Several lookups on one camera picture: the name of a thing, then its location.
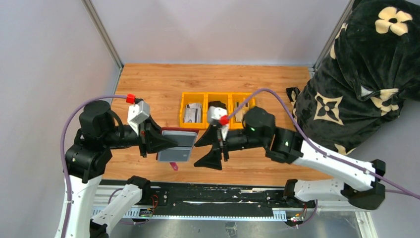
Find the red leather card holder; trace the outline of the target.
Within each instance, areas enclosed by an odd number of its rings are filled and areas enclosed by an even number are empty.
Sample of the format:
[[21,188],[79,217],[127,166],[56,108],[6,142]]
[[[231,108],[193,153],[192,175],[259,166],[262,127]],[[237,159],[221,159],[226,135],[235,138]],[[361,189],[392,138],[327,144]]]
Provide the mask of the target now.
[[176,146],[158,152],[156,160],[169,163],[174,171],[178,171],[178,163],[190,160],[199,131],[195,128],[163,127],[161,135],[174,141]]

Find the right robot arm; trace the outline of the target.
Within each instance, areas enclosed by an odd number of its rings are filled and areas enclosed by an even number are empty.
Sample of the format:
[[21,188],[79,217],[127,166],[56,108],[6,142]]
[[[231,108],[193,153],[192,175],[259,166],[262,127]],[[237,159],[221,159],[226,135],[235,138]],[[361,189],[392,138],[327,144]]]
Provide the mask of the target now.
[[346,201],[360,209],[375,210],[385,200],[385,186],[379,179],[386,169],[383,161],[359,162],[326,149],[295,131],[277,127],[274,115],[260,107],[248,110],[243,120],[241,129],[228,130],[220,124],[220,117],[212,119],[195,143],[196,147],[209,145],[211,150],[195,166],[221,170],[229,152],[261,147],[272,161],[330,175],[325,180],[288,180],[280,200],[289,207],[318,200]]

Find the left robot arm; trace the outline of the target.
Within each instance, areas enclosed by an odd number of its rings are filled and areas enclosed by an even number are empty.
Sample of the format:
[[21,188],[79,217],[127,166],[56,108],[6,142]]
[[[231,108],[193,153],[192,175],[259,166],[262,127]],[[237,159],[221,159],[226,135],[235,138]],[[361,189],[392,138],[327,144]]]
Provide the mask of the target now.
[[150,115],[142,99],[130,99],[127,124],[111,109],[105,97],[89,100],[75,110],[79,115],[73,145],[61,151],[65,176],[64,202],[56,232],[58,238],[107,238],[135,205],[146,205],[152,216],[160,199],[151,182],[139,176],[129,178],[119,193],[93,215],[94,200],[113,149],[138,147],[142,157],[177,146],[162,135],[162,128]]

